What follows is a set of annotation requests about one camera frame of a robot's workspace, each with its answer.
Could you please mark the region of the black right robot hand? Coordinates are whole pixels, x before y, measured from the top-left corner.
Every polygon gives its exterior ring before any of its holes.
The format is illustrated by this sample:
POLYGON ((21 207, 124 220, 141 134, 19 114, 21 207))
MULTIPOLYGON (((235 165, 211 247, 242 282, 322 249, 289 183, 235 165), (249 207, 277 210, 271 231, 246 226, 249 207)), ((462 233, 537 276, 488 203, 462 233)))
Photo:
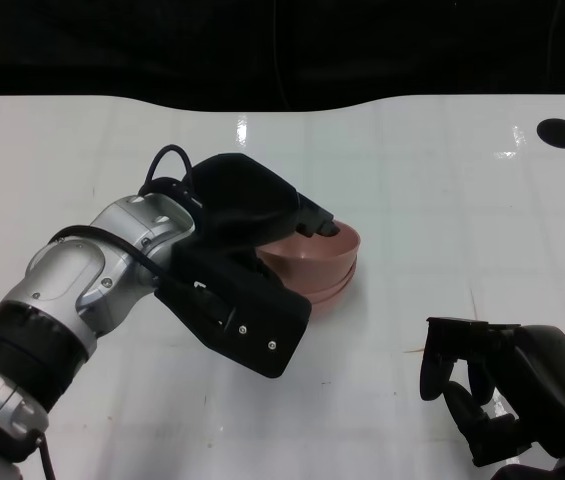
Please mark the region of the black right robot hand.
POLYGON ((539 444, 565 477, 565 334, 548 325, 430 317, 419 391, 443 398, 477 467, 539 444))

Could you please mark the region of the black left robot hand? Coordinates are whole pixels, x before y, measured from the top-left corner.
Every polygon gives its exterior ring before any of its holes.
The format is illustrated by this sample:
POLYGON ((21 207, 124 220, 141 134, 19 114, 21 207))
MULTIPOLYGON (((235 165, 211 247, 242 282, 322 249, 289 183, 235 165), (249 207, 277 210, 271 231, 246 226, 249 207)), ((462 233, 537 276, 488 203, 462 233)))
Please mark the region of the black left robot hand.
POLYGON ((299 293, 333 289, 356 262, 359 239, 326 208, 254 159, 212 156, 186 175, 212 238, 256 257, 299 293))

